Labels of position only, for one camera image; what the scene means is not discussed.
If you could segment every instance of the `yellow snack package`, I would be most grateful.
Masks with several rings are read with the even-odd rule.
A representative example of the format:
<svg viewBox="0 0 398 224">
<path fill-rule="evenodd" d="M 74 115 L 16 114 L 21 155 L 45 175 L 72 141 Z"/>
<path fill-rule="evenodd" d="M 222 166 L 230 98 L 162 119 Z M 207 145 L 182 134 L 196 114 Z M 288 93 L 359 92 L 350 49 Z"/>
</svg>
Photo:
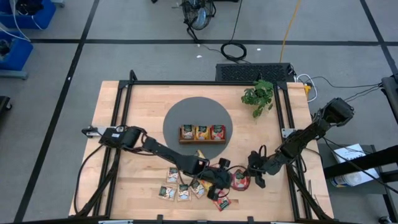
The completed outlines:
<svg viewBox="0 0 398 224">
<path fill-rule="evenodd" d="M 201 150 L 197 150 L 197 153 L 195 154 L 197 157 L 201 157 L 202 159 L 206 159 L 205 155 L 201 152 Z M 207 191 L 209 191 L 209 188 L 213 185 L 212 183 L 209 183 L 204 180 L 200 180 L 201 184 L 205 187 Z"/>
<path fill-rule="evenodd" d="M 208 126 L 197 126 L 195 131 L 196 140 L 210 139 L 210 128 Z"/>
</svg>

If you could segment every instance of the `wooden tray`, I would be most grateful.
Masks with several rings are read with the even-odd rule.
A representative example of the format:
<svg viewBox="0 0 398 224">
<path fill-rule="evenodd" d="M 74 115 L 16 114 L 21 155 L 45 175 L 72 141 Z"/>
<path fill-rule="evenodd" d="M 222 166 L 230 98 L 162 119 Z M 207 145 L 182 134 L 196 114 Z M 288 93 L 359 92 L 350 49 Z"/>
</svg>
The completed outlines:
<svg viewBox="0 0 398 224">
<path fill-rule="evenodd" d="M 196 140 L 196 139 L 183 139 L 181 138 L 181 127 L 178 128 L 178 142 L 180 144 L 225 144 L 225 139 L 215 140 L 215 139 L 206 139 L 206 140 Z"/>
</svg>

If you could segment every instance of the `blue bin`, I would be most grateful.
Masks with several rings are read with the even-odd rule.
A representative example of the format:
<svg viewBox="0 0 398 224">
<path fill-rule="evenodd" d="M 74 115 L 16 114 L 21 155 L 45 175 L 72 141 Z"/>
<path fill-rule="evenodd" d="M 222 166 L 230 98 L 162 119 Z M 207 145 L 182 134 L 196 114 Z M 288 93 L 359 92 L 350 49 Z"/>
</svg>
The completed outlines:
<svg viewBox="0 0 398 224">
<path fill-rule="evenodd" d="M 18 15 L 16 12 L 16 20 L 21 29 L 46 29 L 52 17 L 55 14 L 55 5 L 51 0 L 42 0 L 43 9 L 38 11 L 33 17 Z M 9 0 L 0 0 L 0 11 L 9 12 L 11 6 Z M 11 14 L 0 14 L 0 22 L 7 28 L 17 28 L 14 21 L 14 16 Z"/>
<path fill-rule="evenodd" d="M 19 32 L 9 32 L 18 37 L 23 37 Z M 33 45 L 26 40 L 11 37 L 5 32 L 0 32 L 0 39 L 12 43 L 10 52 L 0 60 L 0 69 L 21 71 L 33 49 Z"/>
</svg>

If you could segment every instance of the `potted plant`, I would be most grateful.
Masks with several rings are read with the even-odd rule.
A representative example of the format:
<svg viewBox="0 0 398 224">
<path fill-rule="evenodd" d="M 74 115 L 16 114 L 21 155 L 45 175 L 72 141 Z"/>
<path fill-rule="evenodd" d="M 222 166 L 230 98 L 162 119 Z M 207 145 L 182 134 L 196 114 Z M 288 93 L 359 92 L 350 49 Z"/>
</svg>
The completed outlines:
<svg viewBox="0 0 398 224">
<path fill-rule="evenodd" d="M 271 110 L 274 86 L 272 83 L 264 80 L 254 81 L 253 84 L 255 84 L 254 88 L 245 89 L 244 96 L 241 99 L 242 103 L 257 107 L 253 111 L 253 118 L 257 118 L 264 111 L 265 107 Z"/>
</svg>

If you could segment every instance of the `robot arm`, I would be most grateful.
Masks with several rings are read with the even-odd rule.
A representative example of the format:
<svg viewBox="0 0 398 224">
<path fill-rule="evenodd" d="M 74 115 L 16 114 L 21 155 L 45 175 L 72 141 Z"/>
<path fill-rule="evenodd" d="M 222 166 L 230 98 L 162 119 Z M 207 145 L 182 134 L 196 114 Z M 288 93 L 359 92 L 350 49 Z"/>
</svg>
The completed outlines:
<svg viewBox="0 0 398 224">
<path fill-rule="evenodd" d="M 142 147 L 134 147 L 140 136 Z M 207 197 L 212 200 L 218 199 L 217 190 L 228 189 L 231 186 L 232 174 L 226 170 L 229 167 L 229 160 L 221 158 L 218 167 L 211 167 L 209 166 L 209 160 L 198 156 L 179 154 L 158 143 L 156 139 L 147 136 L 144 129 L 136 126 L 127 127 L 125 130 L 107 128 L 99 143 L 136 154 L 140 154 L 139 152 L 141 151 L 148 152 L 147 155 L 159 156 L 175 164 L 177 169 L 185 175 L 212 183 L 213 186 L 207 194 Z"/>
<path fill-rule="evenodd" d="M 320 109 L 313 119 L 313 123 L 304 130 L 297 130 L 290 134 L 275 154 L 266 157 L 252 151 L 249 156 L 248 172 L 256 177 L 256 183 L 264 188 L 265 182 L 261 174 L 266 172 L 275 175 L 284 164 L 293 162 L 315 138 L 323 137 L 334 126 L 345 125 L 354 115 L 354 108 L 341 98 L 331 100 L 324 108 Z"/>
</svg>

